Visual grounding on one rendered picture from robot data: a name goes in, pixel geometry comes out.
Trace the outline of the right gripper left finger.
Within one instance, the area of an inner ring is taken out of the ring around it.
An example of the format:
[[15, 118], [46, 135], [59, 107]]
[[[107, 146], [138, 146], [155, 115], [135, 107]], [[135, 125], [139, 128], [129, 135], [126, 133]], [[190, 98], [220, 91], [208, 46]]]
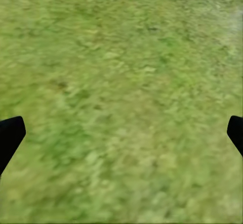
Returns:
[[0, 175], [26, 135], [22, 116], [0, 121]]

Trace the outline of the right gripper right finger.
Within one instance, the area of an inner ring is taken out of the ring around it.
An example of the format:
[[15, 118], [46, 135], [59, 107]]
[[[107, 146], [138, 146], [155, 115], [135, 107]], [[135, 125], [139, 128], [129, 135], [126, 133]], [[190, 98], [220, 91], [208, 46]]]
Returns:
[[243, 156], [243, 118], [238, 116], [231, 116], [227, 134]]

